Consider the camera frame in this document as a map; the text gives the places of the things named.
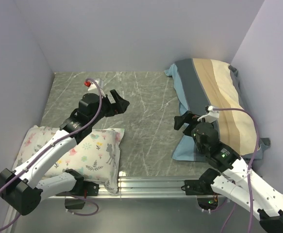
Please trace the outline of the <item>blue beige striped pillowcase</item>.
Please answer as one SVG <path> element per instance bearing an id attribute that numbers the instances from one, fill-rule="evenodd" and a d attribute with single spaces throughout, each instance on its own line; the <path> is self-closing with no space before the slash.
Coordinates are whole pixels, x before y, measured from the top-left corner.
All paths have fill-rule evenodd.
<path id="1" fill-rule="evenodd" d="M 270 139 L 257 139 L 251 117 L 241 112 L 248 108 L 237 73 L 238 70 L 228 63 L 198 58 L 176 61 L 165 70 L 165 74 L 173 78 L 181 115 L 188 110 L 204 115 L 209 105 L 220 108 L 219 119 L 214 122 L 220 141 L 244 159 L 261 160 L 270 147 Z M 259 146 L 255 152 L 257 140 Z"/>

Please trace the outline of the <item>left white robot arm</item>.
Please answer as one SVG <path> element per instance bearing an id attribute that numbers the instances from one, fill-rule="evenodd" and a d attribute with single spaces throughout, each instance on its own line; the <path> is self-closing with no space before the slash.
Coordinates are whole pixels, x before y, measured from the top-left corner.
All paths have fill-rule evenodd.
<path id="1" fill-rule="evenodd" d="M 92 132 L 100 119 L 125 113 L 129 101 L 115 90 L 110 93 L 115 100 L 113 103 L 101 93 L 83 95 L 78 108 L 73 110 L 45 146 L 14 170 L 4 169 L 0 173 L 0 197 L 25 216 L 51 196 L 64 192 L 83 195 L 84 176 L 73 169 L 52 178 L 43 177 L 66 152 Z"/>

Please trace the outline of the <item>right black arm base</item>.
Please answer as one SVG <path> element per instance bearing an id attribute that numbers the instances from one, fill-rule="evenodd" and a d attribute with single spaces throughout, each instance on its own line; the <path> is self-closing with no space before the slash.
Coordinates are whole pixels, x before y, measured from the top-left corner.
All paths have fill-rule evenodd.
<path id="1" fill-rule="evenodd" d="M 218 193 L 215 193 L 209 184 L 200 180 L 184 180 L 181 190 L 186 196 L 195 196 L 197 198 L 198 207 L 202 212 L 216 212 L 227 203 L 226 198 L 219 200 Z"/>

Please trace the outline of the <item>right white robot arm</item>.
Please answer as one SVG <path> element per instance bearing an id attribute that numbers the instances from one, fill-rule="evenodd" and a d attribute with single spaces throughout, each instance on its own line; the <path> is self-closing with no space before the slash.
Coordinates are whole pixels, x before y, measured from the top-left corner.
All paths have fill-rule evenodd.
<path id="1" fill-rule="evenodd" d="M 198 116 L 186 111 L 174 117 L 174 129 L 187 124 L 183 134 L 194 140 L 199 153 L 211 166 L 200 177 L 200 189 L 205 194 L 215 192 L 246 209 L 249 214 L 248 232 L 252 220 L 259 221 L 267 233 L 283 233 L 283 194 L 269 185 L 230 146 L 222 143 L 214 122 L 221 108 L 207 106 L 206 114 Z"/>

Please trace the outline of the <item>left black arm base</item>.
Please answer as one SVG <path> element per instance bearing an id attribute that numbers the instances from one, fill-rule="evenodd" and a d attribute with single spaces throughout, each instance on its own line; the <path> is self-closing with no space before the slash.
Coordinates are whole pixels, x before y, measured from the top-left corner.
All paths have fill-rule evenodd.
<path id="1" fill-rule="evenodd" d="M 85 181 L 83 186 L 77 191 L 71 191 L 69 196 L 76 196 L 76 199 L 65 199 L 65 208 L 67 210 L 82 210 L 86 203 L 91 203 L 98 209 L 98 205 L 86 200 L 88 197 L 96 197 L 99 192 L 99 185 L 93 182 Z"/>

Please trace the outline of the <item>floral animal print pillow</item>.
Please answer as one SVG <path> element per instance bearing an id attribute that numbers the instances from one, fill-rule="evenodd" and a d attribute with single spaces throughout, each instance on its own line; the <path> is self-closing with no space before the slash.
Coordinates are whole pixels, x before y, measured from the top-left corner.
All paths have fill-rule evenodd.
<path id="1" fill-rule="evenodd" d="M 34 156 L 53 138 L 57 128 L 33 126 L 27 131 L 18 152 L 13 168 L 16 168 Z M 117 193 L 118 163 L 120 142 L 124 129 L 107 128 L 93 130 L 77 146 L 65 153 L 44 175 L 45 178 L 60 175 L 67 169 L 73 169 L 87 181 L 104 185 L 110 193 Z"/>

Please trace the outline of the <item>aluminium rail frame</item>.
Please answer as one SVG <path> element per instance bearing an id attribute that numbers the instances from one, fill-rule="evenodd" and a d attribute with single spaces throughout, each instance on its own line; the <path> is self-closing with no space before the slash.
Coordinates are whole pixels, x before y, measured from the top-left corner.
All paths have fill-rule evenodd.
<path id="1" fill-rule="evenodd" d="M 10 233 L 230 233 L 230 201 L 219 198 L 219 209 L 202 210 L 198 202 L 208 195 L 187 196 L 182 178 L 129 178 L 119 180 L 119 191 L 100 187 L 97 196 L 72 213 L 65 194 L 49 197 L 8 229 Z"/>

